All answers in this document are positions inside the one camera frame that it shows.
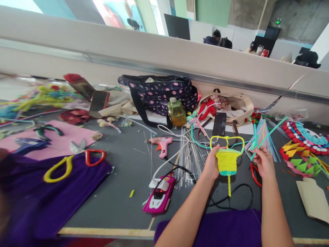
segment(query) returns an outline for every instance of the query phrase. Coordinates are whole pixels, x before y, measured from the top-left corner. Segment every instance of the gray table surface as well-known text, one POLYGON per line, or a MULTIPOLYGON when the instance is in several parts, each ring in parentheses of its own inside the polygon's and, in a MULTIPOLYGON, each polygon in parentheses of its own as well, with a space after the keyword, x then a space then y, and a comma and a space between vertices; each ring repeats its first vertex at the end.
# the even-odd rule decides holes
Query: gray table surface
MULTIPOLYGON (((45 115, 40 120, 58 120, 57 114, 45 115)), ((22 128, 22 126, 25 126, 25 124, 6 128, 13 130, 22 128)), ((100 131, 104 134, 104 137, 95 142, 92 148, 107 151, 107 161, 112 166, 115 166, 115 170, 100 184, 64 227, 148 229, 152 216, 142 211, 142 203, 150 196, 151 190, 148 185, 154 171, 164 162, 164 160, 159 159, 159 151, 156 151, 157 146, 144 143, 145 139, 153 137, 153 134, 137 124, 134 124, 132 127, 121 128, 122 134, 119 134, 114 128, 99 127, 94 119, 85 123, 84 128, 100 131), (129 198, 132 190, 135 190, 134 195, 132 198, 129 198)), ((165 134, 158 129, 154 130, 158 133, 157 136, 165 134)), ((173 131, 176 134, 181 133, 178 129, 173 131)), ((245 141, 251 138, 251 135, 241 134, 240 136, 245 141)), ((289 141, 279 131, 275 131, 271 136, 277 150, 289 141)), ((220 140, 219 144, 225 145, 224 142, 224 140, 220 140)), ((178 149, 179 142, 170 144, 168 157, 175 154, 178 149)), ((329 163, 328 156, 321 157, 321 159, 329 163)), ((245 153, 238 158, 237 163, 237 174, 231 177, 232 189, 242 183, 250 185, 254 193, 251 208, 261 210, 261 189, 251 177, 250 161, 245 153)), ((163 176, 171 169, 172 165, 165 165, 158 173, 158 177, 163 176)), ((296 181, 302 180, 302 178, 289 174, 287 165, 282 160, 275 163, 275 169, 284 211, 292 236, 295 238, 329 239, 328 224, 309 218, 305 213, 296 185, 296 181)), ((329 186, 328 179, 323 173, 320 173, 315 180, 324 189, 327 200, 329 200, 329 191, 326 190, 326 186, 329 186)), ((184 186, 174 190, 167 213, 155 217, 151 230, 155 230, 157 223, 173 217, 191 189, 192 187, 185 188, 184 186)), ((220 177, 214 187, 212 198, 218 201, 226 197, 227 194, 227 179, 220 177)), ((232 194, 230 200, 231 207, 244 210, 249 206, 250 200, 250 190, 246 187, 241 187, 232 194)), ((227 207, 228 201, 223 202, 221 205, 227 207)), ((216 207, 210 207, 206 210, 207 213, 219 211, 223 210, 216 207)))

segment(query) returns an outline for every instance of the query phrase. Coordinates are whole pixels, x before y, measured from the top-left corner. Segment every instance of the green paper triangle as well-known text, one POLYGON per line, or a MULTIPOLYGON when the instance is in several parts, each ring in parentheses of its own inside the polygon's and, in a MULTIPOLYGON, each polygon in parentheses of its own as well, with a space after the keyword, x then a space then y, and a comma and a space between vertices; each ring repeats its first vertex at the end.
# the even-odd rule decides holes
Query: green paper triangle
POLYGON ((307 163, 314 164, 318 160, 318 157, 311 157, 308 159, 307 163))
POLYGON ((312 166, 310 169, 307 169, 305 171, 305 173, 307 173, 307 174, 313 174, 313 172, 314 172, 314 166, 312 166))
POLYGON ((301 162, 303 161, 303 159, 293 159, 290 162, 294 165, 294 166, 298 166, 301 162))
POLYGON ((299 166, 296 167, 298 170, 300 170, 301 172, 305 172, 306 168, 307 168, 307 163, 301 164, 299 166))

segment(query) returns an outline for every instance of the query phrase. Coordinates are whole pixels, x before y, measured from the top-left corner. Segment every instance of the yellow paper triangle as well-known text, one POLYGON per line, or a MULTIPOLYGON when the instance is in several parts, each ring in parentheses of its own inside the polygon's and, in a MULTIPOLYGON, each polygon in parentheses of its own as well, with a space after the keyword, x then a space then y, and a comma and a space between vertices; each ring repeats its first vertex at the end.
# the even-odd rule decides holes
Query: yellow paper triangle
POLYGON ((293 150, 289 150, 286 152, 286 155, 288 155, 289 157, 292 157, 295 155, 297 149, 293 149, 293 150))
POLYGON ((296 149, 297 149, 297 152, 299 152, 299 151, 303 151, 305 149, 305 147, 297 147, 296 149))
POLYGON ((291 147, 292 147, 292 145, 288 145, 288 146, 283 146, 282 148, 286 152, 286 151, 290 150, 291 147))
POLYGON ((297 148, 298 145, 299 145, 299 143, 295 143, 295 144, 291 145, 291 149, 295 149, 295 148, 297 148))
POLYGON ((309 156, 309 150, 304 150, 302 153, 302 157, 308 157, 309 156))
POLYGON ((289 145, 291 145, 291 142, 292 142, 292 141, 288 142, 285 146, 289 146, 289 145))

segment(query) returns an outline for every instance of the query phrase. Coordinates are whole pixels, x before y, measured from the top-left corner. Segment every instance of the hand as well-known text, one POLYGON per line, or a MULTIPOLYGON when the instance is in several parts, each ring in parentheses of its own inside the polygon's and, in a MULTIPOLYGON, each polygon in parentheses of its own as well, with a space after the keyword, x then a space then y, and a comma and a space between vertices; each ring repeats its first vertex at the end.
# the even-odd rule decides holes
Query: hand
POLYGON ((256 155, 253 158, 253 162, 256 163, 261 178, 263 180, 276 180, 273 157, 266 147, 260 146, 254 152, 256 152, 256 155))
POLYGON ((208 179, 212 179, 213 181, 218 178, 219 170, 218 170, 218 162, 217 158, 215 157, 217 150, 219 149, 226 149, 226 147, 220 147, 220 145, 217 145, 212 148, 210 153, 208 154, 205 168, 203 169, 202 174, 204 174, 205 177, 208 179))

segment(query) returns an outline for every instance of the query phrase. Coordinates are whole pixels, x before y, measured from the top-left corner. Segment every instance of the green wall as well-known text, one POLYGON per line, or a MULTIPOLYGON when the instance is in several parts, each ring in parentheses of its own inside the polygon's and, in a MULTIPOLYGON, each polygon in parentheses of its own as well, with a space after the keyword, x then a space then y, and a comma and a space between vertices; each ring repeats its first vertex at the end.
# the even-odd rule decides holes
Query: green wall
POLYGON ((196 20, 227 27, 231 0, 195 0, 196 20))
POLYGON ((139 11, 141 12, 145 30, 147 33, 158 34, 157 26, 155 24, 151 4, 149 0, 136 0, 139 11))
POLYGON ((186 0, 175 0, 176 16, 187 18, 186 0))

